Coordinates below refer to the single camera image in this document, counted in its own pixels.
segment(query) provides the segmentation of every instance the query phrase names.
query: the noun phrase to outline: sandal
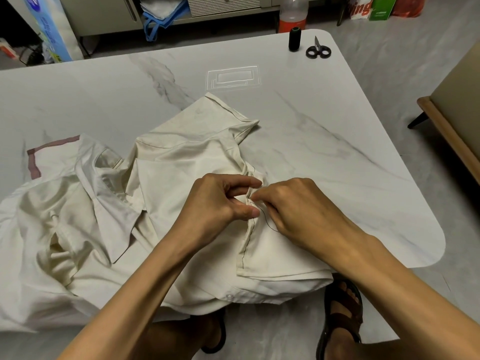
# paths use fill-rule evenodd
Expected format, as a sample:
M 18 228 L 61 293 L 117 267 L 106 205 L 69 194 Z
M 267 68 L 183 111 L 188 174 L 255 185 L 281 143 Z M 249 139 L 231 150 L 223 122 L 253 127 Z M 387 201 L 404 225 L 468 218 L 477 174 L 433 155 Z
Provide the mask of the sandal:
M 220 324 L 220 331 L 221 331 L 220 341 L 218 345 L 212 348 L 203 346 L 201 348 L 201 351 L 203 351 L 205 354 L 215 354 L 216 352 L 219 352 L 220 350 L 222 350 L 223 345 L 225 345 L 225 340 L 227 339 L 227 331 L 225 330 L 225 321 L 223 319 L 225 316 L 225 308 L 219 309 L 214 314 L 218 319 L 218 323 Z
M 339 288 L 339 283 L 344 282 L 347 289 L 350 289 L 358 298 L 358 303 L 345 291 Z M 330 313 L 330 304 L 337 301 L 348 309 L 352 317 L 348 317 L 342 313 Z M 325 349 L 328 340 L 332 336 L 333 330 L 336 328 L 345 328 L 351 333 L 355 342 L 362 342 L 359 335 L 360 325 L 363 323 L 363 304 L 360 291 L 350 279 L 345 278 L 339 273 L 333 274 L 333 283 L 329 284 L 325 289 L 325 326 L 321 333 L 320 340 L 317 345 L 317 360 L 324 360 Z

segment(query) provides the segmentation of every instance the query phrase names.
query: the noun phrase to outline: pink fabric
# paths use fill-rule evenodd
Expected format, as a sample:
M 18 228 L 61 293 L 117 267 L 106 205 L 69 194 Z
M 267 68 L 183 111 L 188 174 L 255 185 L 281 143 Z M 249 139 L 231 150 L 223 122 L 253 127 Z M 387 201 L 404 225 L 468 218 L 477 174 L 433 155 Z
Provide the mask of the pink fabric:
M 40 172 L 39 167 L 35 163 L 35 153 L 43 148 L 48 148 L 49 146 L 59 146 L 67 143 L 72 143 L 80 139 L 80 135 L 73 136 L 71 138 L 63 138 L 60 140 L 52 141 L 47 144 L 40 145 L 37 148 L 27 150 L 28 155 L 28 170 L 30 171 L 30 177 L 34 180 L 40 178 L 42 173 Z

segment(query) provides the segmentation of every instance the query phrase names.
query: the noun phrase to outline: chair leg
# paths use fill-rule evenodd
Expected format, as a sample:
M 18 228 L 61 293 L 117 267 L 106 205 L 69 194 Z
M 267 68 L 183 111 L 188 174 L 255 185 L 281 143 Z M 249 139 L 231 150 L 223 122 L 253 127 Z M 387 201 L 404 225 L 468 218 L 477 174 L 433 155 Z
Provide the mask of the chair leg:
M 343 16 L 345 14 L 345 10 L 347 9 L 348 5 L 349 5 L 349 1 L 350 0 L 344 0 L 343 2 L 343 5 L 342 5 L 342 8 L 340 10 L 340 15 L 338 17 L 338 21 L 336 22 L 336 25 L 337 26 L 340 26 L 342 24 L 342 21 L 343 21 Z
M 417 126 L 418 124 L 421 124 L 423 121 L 426 121 L 426 120 L 428 120 L 428 116 L 426 113 L 422 112 L 420 115 L 418 115 L 418 117 L 415 120 L 413 120 L 408 124 L 407 128 L 413 129 L 415 126 Z

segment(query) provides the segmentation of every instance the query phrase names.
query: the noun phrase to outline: person's right hand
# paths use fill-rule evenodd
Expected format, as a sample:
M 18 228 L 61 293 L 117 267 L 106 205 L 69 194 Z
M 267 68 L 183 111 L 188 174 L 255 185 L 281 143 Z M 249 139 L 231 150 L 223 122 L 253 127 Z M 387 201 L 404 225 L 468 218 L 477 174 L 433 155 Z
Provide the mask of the person's right hand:
M 265 203 L 280 233 L 339 272 L 351 267 L 351 260 L 369 260 L 368 242 L 377 239 L 347 218 L 313 180 L 273 183 L 250 199 Z

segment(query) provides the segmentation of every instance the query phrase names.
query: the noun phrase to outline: thread spool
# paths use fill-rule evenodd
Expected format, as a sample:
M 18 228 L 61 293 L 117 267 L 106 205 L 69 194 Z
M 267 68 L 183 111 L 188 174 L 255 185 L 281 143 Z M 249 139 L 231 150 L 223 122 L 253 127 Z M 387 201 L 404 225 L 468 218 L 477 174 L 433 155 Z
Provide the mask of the thread spool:
M 296 52 L 300 48 L 300 37 L 302 30 L 296 26 L 290 30 L 290 36 L 288 38 L 288 48 L 290 52 Z

